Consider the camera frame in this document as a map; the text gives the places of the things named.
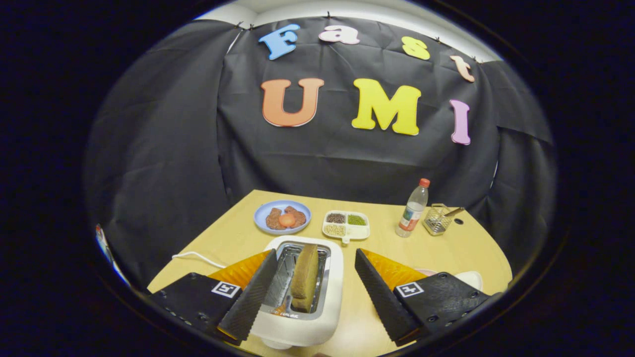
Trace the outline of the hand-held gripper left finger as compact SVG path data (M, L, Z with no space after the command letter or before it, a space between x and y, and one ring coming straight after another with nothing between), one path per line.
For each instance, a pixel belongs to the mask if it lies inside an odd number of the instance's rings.
M217 273L188 273L149 296L166 315L199 335L240 346L267 296L278 259L263 251Z

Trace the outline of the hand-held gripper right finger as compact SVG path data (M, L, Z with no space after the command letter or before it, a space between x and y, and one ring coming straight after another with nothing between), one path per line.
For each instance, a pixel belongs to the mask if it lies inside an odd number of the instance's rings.
M356 250L355 269L398 347L444 333L501 296L488 295L458 275L425 274L362 248Z

